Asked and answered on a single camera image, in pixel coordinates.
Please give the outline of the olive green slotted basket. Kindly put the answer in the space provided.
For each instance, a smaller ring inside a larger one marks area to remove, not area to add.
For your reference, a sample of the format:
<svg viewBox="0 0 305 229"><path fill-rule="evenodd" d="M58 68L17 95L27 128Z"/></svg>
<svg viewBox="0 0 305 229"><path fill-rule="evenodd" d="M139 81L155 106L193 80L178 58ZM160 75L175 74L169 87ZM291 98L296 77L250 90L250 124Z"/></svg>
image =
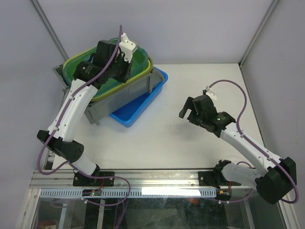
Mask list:
<svg viewBox="0 0 305 229"><path fill-rule="evenodd" d="M142 71L141 73L137 74L136 76L129 79L126 83L121 83L118 86L115 86L114 88L110 89L106 93L103 93L102 95L98 96L97 98L92 98L91 102L98 102L106 97L109 97L117 92L119 92L122 89L125 89L127 86L131 85L133 82L135 82L138 79L143 78L145 75L147 75L151 70L153 69L153 60L151 57L148 58L148 67Z"/></svg>

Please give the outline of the teal transparent container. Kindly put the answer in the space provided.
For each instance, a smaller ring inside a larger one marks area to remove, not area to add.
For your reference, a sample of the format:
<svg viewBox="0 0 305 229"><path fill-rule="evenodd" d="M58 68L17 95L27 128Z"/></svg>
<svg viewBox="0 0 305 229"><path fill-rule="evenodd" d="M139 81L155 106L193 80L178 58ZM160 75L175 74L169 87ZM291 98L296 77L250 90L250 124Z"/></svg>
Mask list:
<svg viewBox="0 0 305 229"><path fill-rule="evenodd" d="M89 50L77 54L66 61L62 74L68 85L73 80L81 79L85 82L94 78L102 71L110 59L117 39L109 41L98 41L98 44ZM128 80L142 74L149 68L150 60L147 52L137 47L132 54L132 59L127 59L127 52L123 47L119 47L116 57L112 60L106 71L92 84L101 88L107 86L117 86L126 83Z"/></svg>

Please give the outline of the lime green container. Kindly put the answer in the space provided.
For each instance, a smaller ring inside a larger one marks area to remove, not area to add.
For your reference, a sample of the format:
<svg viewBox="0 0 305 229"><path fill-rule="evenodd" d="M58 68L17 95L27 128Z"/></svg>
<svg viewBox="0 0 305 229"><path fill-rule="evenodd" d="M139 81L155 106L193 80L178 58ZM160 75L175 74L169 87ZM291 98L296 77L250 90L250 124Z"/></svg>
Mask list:
<svg viewBox="0 0 305 229"><path fill-rule="evenodd" d="M68 86L71 85L71 81L73 79L73 74L76 70L77 65L81 61L86 61L89 59L90 55L92 53L96 52L96 47L93 47L91 49L85 50L71 58L69 58L65 64L63 65L62 74L63 78L65 79ZM133 54L133 63L131 68L131 78L136 76L137 74L141 73L148 67L148 58L149 55L147 52L141 48L138 47L138 49ZM103 93L106 93L110 89L114 88L115 86L120 85L121 83L114 80L109 79L105 84L103 84L100 89L98 90L97 94L93 98L97 98L98 96L102 95Z"/></svg>

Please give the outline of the large grey crate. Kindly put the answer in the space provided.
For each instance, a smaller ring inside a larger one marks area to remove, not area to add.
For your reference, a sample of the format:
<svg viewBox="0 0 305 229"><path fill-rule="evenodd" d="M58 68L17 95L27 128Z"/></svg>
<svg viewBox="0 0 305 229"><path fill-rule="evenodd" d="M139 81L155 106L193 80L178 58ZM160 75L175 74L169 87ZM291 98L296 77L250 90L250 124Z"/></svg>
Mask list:
<svg viewBox="0 0 305 229"><path fill-rule="evenodd" d="M68 109L64 112L63 118L59 120L59 117L67 103L64 102L49 129L53 130L57 123L60 124L60 128L65 128L65 125L76 126L82 114L86 115L90 124L99 125L101 119L110 115L124 105L127 105L129 102L138 98L139 96L145 93L151 93L153 88L161 81L161 77L153 74L152 69L143 78L136 80L125 89L122 89L101 101L93 103L89 103L89 99L91 98L91 94L96 92L96 88L92 85L86 86L74 96L75 99L70 103Z"/></svg>

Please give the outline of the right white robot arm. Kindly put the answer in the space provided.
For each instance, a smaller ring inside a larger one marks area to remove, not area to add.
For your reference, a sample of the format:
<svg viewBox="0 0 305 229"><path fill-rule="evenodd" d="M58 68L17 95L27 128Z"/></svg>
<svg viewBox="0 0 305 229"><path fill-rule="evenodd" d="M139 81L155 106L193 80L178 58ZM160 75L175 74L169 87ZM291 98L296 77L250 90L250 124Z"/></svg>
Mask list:
<svg viewBox="0 0 305 229"><path fill-rule="evenodd" d="M296 163L290 157L282 159L247 137L238 129L236 120L227 112L218 112L207 95L188 97L179 117L190 111L188 121L204 128L234 147L252 165L246 168L220 160L212 172L204 176L206 184L215 188L228 182L248 186L269 204L276 204L291 190L296 190Z"/></svg>

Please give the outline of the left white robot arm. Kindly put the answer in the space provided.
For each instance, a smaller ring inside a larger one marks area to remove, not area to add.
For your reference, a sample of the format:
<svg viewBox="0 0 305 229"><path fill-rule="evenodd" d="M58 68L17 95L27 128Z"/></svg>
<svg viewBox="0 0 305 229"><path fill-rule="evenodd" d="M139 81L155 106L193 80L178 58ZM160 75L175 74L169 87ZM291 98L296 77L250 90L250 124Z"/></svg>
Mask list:
<svg viewBox="0 0 305 229"><path fill-rule="evenodd" d="M132 56L137 45L131 41L99 41L96 52L81 61L73 73L69 93L55 120L37 138L43 149L63 157L85 184L96 186L103 181L100 168L84 153L84 145L74 140L77 125L88 104L109 79L125 83L131 76Z"/></svg>

